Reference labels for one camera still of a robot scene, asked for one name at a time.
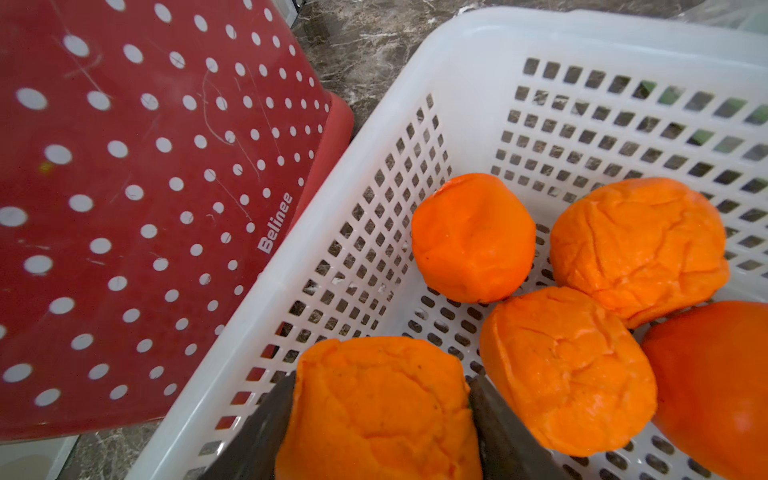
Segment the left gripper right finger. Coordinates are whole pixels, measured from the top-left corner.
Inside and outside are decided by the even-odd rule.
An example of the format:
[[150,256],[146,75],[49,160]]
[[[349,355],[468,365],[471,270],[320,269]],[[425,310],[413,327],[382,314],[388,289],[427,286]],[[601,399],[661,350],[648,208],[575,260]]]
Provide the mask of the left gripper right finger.
[[484,479],[568,479],[486,376],[468,383]]

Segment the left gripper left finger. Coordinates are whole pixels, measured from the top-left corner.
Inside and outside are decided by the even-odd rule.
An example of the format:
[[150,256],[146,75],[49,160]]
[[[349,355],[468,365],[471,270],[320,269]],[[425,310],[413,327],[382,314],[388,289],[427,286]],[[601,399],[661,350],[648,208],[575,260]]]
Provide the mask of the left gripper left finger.
[[274,479],[276,457],[289,425],[295,384],[295,372],[280,380],[200,479]]

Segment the orange toy mandarin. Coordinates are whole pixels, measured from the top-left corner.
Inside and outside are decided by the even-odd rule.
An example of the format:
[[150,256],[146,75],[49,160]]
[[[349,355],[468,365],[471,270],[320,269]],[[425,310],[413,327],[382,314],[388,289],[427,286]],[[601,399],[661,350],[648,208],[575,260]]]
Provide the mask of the orange toy mandarin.
[[412,250],[426,285],[461,303],[512,295],[530,273],[535,222],[497,177],[451,179],[414,212]]
[[570,205],[550,234],[556,282],[634,329],[711,298],[730,279],[726,233],[700,193],[667,178],[624,180]]
[[656,427],[727,479],[767,476],[767,306],[724,301],[651,327]]

